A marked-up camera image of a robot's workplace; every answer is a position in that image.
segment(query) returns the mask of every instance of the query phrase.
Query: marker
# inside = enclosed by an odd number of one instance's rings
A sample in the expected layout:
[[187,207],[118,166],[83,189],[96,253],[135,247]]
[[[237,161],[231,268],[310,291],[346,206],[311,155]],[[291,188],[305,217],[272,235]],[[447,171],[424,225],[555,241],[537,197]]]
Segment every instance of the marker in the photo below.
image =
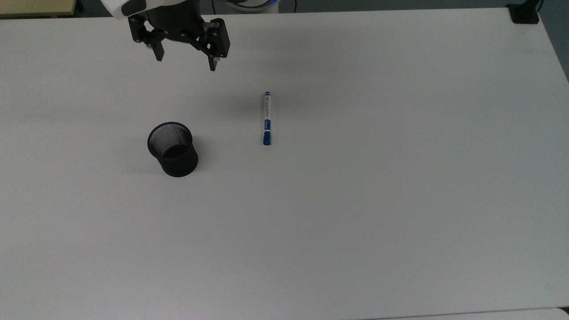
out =
[[265,103],[263,105],[263,114],[265,115],[265,132],[263,133],[263,144],[271,145],[271,93],[265,92]]

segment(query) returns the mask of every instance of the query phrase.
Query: robotic arm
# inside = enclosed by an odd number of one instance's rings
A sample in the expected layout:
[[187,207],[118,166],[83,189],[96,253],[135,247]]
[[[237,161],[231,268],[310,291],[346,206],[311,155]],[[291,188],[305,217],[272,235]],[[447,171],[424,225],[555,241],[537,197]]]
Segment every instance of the robotic arm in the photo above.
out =
[[[233,3],[245,0],[228,0]],[[209,69],[215,71],[217,62],[227,57],[229,36],[223,19],[205,22],[200,15],[199,0],[102,0],[117,19],[128,18],[135,42],[144,43],[162,61],[162,40],[169,39],[191,44],[205,53]],[[146,30],[148,21],[153,30]]]

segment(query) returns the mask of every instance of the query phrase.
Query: black bracket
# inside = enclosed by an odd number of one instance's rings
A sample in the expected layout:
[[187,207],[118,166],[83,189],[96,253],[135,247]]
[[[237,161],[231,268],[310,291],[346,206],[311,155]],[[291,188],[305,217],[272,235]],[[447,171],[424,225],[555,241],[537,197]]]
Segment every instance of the black bracket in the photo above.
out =
[[510,10],[512,22],[516,24],[537,24],[539,15],[535,7],[540,0],[527,0],[521,5],[509,4],[506,7]]
[[152,31],[148,31],[145,26],[146,21],[147,17],[140,14],[130,16],[130,32],[135,42],[144,43],[146,47],[154,51],[158,61],[162,61],[164,57],[164,48],[162,47],[162,40],[164,39],[189,43],[197,50],[205,53],[208,56],[211,71],[215,71],[217,62],[221,58],[227,57],[230,42],[223,19],[218,18],[210,22],[203,22],[203,29],[199,32],[188,28],[179,31],[154,28]]

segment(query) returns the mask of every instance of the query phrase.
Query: white table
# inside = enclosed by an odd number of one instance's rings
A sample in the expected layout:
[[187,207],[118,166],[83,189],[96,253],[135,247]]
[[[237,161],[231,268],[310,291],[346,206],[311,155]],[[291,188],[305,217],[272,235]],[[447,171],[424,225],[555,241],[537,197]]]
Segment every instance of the white table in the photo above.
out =
[[433,315],[426,317],[399,318],[400,320],[569,320],[569,315],[560,309],[518,310],[491,313]]
[[[0,21],[6,319],[366,319],[569,305],[569,85],[507,9]],[[274,96],[263,146],[261,95]],[[200,163],[146,147],[187,125]]]

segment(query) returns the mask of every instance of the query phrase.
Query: pen holder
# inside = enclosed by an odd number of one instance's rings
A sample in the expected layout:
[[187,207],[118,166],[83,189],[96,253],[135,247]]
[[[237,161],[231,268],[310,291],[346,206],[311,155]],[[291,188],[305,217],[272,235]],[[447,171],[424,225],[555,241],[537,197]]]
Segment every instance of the pen holder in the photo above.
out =
[[148,136],[148,150],[172,177],[184,177],[196,168],[197,153],[192,144],[192,133],[177,122],[166,122]]

